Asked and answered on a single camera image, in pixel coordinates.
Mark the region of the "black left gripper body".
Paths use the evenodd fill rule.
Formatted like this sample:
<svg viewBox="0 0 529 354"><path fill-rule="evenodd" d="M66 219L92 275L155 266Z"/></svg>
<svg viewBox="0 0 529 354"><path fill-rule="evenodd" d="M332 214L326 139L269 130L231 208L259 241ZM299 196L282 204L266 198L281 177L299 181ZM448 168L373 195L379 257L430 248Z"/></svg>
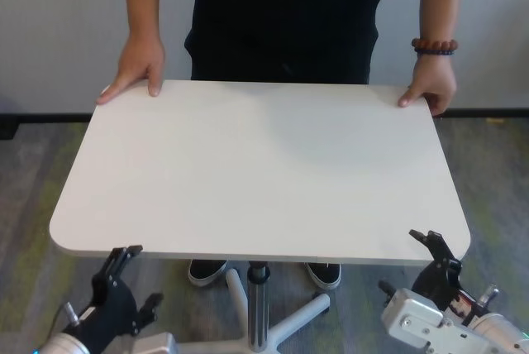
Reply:
<svg viewBox="0 0 529 354"><path fill-rule="evenodd" d="M90 353L103 353L116 337L136 335L137 307L131 290L117 277L96 275L92 287L87 310L93 310L80 322L76 336Z"/></svg>

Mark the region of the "person's left hand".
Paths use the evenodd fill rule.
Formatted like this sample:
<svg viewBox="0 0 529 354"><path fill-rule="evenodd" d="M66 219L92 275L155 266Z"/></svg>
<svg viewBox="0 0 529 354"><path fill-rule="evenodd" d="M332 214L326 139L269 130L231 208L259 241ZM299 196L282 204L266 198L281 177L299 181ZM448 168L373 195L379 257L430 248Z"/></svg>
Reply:
<svg viewBox="0 0 529 354"><path fill-rule="evenodd" d="M415 63L412 82L398 100L405 108L425 98L431 115L439 116L449 107L457 90L451 59L446 55L419 55Z"/></svg>

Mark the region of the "person's right hand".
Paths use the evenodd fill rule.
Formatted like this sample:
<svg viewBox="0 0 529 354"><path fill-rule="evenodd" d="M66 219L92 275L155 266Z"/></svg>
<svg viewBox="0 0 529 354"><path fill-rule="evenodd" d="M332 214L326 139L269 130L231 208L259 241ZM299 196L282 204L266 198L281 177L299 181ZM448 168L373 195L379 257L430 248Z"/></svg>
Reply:
<svg viewBox="0 0 529 354"><path fill-rule="evenodd" d="M147 81L148 94L157 97L163 83L164 56L159 35L130 34L118 62L116 77L98 96L96 104L111 102L142 80Z"/></svg>

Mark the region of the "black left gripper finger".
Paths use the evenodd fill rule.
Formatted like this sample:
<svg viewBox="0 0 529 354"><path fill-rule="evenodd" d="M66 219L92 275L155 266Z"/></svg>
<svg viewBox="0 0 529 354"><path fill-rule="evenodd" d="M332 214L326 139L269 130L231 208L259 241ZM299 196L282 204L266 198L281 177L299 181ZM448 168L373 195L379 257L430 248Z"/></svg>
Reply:
<svg viewBox="0 0 529 354"><path fill-rule="evenodd" d="M113 248L97 273L97 287L116 288L121 283L121 274L129 262L143 251L142 245Z"/></svg>
<svg viewBox="0 0 529 354"><path fill-rule="evenodd" d="M157 308L164 299L162 293L151 294L138 310L134 320L134 335L137 336L144 328L157 320Z"/></svg>

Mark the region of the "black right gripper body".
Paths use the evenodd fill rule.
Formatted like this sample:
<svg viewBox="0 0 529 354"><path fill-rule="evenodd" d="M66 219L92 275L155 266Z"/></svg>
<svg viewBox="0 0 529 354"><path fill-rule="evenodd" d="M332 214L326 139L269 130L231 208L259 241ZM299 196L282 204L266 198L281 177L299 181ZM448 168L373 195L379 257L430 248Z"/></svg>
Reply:
<svg viewBox="0 0 529 354"><path fill-rule="evenodd" d="M447 309L461 289L460 262L432 262L420 272L412 291L431 300L437 308Z"/></svg>

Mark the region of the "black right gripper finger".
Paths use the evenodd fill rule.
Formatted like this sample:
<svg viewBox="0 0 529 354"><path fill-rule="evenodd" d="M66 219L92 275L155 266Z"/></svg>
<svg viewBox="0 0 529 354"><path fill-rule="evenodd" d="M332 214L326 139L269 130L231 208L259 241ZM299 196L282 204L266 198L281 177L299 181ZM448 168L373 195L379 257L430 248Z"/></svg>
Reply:
<svg viewBox="0 0 529 354"><path fill-rule="evenodd" d="M461 272L461 262L452 254L440 233L429 231L424 234L411 229L409 235L425 246L432 256L432 262L424 270L426 273L458 275Z"/></svg>

